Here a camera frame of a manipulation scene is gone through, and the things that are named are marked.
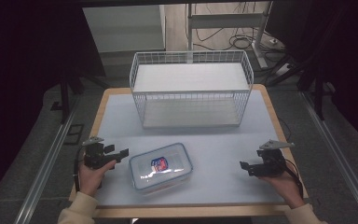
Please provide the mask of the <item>pale blue table mat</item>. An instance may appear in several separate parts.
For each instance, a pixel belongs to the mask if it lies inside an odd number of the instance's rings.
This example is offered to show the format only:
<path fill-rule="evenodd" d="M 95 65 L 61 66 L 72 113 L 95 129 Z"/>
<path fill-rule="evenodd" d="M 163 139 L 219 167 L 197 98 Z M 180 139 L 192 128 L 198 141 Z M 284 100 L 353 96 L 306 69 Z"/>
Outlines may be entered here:
<path fill-rule="evenodd" d="M 133 187 L 129 160 L 105 174 L 96 198 L 102 206 L 281 203 L 268 183 L 249 176 L 242 161 L 258 164 L 256 151 L 277 134 L 260 91 L 251 93 L 239 127 L 145 129 L 129 94 L 108 98 L 98 135 L 107 145 L 131 156 L 181 143 L 193 164 L 190 176 L 176 186 L 143 193 Z"/>

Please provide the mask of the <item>white metal desk frame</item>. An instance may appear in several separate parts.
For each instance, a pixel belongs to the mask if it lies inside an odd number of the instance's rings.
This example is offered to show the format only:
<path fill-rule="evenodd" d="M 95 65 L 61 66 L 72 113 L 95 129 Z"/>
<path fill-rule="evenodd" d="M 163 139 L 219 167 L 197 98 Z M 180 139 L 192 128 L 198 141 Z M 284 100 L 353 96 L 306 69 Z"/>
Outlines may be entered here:
<path fill-rule="evenodd" d="M 260 13 L 236 13 L 236 14 L 195 14 L 195 7 L 192 4 L 187 5 L 186 31 L 187 31 L 187 49 L 193 49 L 193 31 L 195 29 L 217 29 L 217 28 L 256 28 L 257 35 L 250 42 L 251 48 L 259 66 L 262 69 L 268 67 L 266 59 L 261 52 L 261 40 L 269 18 L 271 1 L 267 1 L 265 7 Z"/>

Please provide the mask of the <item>white cabinet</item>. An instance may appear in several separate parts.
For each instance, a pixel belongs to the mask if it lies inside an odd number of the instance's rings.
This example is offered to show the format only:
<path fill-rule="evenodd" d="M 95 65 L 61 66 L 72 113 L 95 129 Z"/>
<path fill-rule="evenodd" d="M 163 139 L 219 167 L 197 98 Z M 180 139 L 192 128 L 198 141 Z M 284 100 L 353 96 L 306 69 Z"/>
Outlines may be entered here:
<path fill-rule="evenodd" d="M 100 53 L 166 48 L 163 5 L 84 7 L 83 12 Z"/>

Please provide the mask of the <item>white power strip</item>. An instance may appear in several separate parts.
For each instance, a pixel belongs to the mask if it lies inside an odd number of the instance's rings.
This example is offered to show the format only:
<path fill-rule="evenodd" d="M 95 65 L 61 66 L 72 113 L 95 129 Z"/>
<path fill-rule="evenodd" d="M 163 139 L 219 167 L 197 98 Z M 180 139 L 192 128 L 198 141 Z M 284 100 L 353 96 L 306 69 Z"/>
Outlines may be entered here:
<path fill-rule="evenodd" d="M 293 68 L 293 66 L 290 63 L 285 63 L 281 68 L 279 68 L 275 72 L 275 75 L 281 76 L 281 75 L 285 74 L 286 72 L 288 72 L 289 70 L 291 70 L 292 68 Z"/>

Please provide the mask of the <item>person's left hand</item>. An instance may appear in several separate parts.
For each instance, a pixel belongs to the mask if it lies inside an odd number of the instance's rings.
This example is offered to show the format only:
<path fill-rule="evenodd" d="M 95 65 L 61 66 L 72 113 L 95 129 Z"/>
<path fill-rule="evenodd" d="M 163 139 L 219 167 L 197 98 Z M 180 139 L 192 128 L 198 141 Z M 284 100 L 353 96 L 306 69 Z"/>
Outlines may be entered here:
<path fill-rule="evenodd" d="M 94 197 L 103 180 L 104 174 L 112 170 L 116 163 L 116 161 L 110 161 L 102 168 L 96 170 L 90 169 L 84 163 L 81 163 L 79 166 L 80 191 L 90 197 Z"/>

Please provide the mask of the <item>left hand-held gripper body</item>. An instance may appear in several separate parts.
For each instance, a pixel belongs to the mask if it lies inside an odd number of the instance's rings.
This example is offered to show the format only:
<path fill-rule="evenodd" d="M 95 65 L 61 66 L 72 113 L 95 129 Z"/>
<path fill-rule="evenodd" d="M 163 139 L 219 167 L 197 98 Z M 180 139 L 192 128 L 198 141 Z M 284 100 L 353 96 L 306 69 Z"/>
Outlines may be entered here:
<path fill-rule="evenodd" d="M 84 164 L 92 170 L 105 166 L 110 160 L 105 157 L 103 139 L 92 136 L 82 143 L 85 148 Z"/>

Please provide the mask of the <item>clear plastic food container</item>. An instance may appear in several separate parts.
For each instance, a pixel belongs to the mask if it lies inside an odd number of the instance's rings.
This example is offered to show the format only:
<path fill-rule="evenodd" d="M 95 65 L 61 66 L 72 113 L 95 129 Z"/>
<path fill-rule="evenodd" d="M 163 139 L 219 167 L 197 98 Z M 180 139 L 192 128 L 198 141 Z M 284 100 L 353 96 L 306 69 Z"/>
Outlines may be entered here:
<path fill-rule="evenodd" d="M 134 188 L 144 194 L 178 185 L 193 172 L 193 164 L 182 143 L 133 156 L 129 165 Z"/>

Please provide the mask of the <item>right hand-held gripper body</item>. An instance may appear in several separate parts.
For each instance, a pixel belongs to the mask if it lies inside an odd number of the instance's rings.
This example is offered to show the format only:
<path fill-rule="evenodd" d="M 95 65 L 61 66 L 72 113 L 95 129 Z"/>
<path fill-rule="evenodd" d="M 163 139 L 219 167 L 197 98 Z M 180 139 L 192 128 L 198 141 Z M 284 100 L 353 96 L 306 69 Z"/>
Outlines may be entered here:
<path fill-rule="evenodd" d="M 286 168 L 282 148 L 293 147 L 294 145 L 294 143 L 277 140 L 268 140 L 267 143 L 262 144 L 257 150 L 257 155 L 262 158 L 263 163 L 256 176 L 275 177 L 281 175 Z"/>

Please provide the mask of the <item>black stand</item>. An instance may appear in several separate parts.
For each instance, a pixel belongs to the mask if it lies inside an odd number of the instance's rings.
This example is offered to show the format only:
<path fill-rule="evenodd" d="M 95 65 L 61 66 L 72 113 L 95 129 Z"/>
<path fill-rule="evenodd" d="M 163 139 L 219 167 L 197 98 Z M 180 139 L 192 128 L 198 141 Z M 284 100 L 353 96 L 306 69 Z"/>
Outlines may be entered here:
<path fill-rule="evenodd" d="M 74 94 L 82 94 L 85 88 L 78 75 L 68 73 L 65 70 L 61 73 L 60 88 L 62 98 L 62 123 L 65 123 L 70 114 L 68 90 L 71 89 Z"/>
<path fill-rule="evenodd" d="M 324 96 L 324 79 L 323 73 L 314 69 L 306 70 L 299 81 L 297 88 L 300 91 L 308 91 L 311 84 L 314 84 L 314 101 L 313 107 L 319 119 L 324 120 L 323 115 L 323 96 Z"/>

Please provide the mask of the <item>aluminium floor rail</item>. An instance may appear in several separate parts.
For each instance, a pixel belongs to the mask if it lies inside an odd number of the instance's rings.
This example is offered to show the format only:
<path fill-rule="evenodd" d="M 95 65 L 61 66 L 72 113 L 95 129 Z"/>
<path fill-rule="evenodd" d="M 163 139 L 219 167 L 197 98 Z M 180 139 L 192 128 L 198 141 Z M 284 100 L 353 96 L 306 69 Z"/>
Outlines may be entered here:
<path fill-rule="evenodd" d="M 79 101 L 80 98 L 76 97 L 75 100 L 71 103 L 71 111 L 69 112 L 69 116 L 67 117 L 65 122 L 60 125 L 60 129 L 55 135 L 53 143 L 49 147 L 47 155 L 45 156 L 39 167 L 34 182 L 31 185 L 13 224 L 30 223 L 37 204 L 40 200 L 40 197 L 43 193 L 43 190 L 48 182 L 48 178 L 51 174 L 54 163 L 57 160 L 58 155 L 61 151 L 65 136 L 67 135 L 69 128 L 72 124 L 72 121 L 78 108 Z"/>
<path fill-rule="evenodd" d="M 355 201 L 358 203 L 358 177 L 356 176 L 355 172 L 352 170 L 349 162 L 345 158 L 343 152 L 341 151 L 340 146 L 338 145 L 337 141 L 331 134 L 326 123 L 322 119 L 320 119 L 320 117 L 314 111 L 313 102 L 311 98 L 303 91 L 301 91 L 299 95 L 303 99 L 306 108 L 308 109 L 310 116 L 318 129 L 318 132 L 322 136 L 322 139 L 324 140 L 327 148 L 332 154 L 332 158 L 335 161 L 338 170 L 341 172 Z"/>

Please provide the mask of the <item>person's right hand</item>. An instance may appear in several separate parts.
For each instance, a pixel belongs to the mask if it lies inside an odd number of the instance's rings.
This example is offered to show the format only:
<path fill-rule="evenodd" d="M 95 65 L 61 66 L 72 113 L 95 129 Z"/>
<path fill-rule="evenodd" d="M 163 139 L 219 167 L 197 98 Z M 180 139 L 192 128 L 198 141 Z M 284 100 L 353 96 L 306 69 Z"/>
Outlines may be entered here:
<path fill-rule="evenodd" d="M 296 181 L 286 172 L 278 177 L 261 177 L 261 180 L 268 182 L 277 193 L 284 199 L 291 209 L 296 209 L 305 204 L 299 193 Z"/>

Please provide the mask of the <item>white wire basket rack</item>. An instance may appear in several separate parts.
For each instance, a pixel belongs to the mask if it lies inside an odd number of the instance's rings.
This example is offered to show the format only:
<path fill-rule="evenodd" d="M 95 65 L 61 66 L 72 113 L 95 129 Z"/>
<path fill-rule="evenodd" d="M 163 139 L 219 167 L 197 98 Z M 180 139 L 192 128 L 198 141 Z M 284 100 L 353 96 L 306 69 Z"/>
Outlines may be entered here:
<path fill-rule="evenodd" d="M 145 128 L 239 126 L 253 84 L 243 50 L 137 52 L 130 72 Z"/>

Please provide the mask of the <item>dark floor plate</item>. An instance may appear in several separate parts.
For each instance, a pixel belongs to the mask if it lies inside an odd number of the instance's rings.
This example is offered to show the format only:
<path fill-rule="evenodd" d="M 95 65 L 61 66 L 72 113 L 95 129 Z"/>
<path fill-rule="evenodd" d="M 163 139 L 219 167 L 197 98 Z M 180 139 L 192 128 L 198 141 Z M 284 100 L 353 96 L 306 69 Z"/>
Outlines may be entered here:
<path fill-rule="evenodd" d="M 69 146 L 76 146 L 79 144 L 84 130 L 83 124 L 72 124 L 65 137 L 64 144 Z"/>

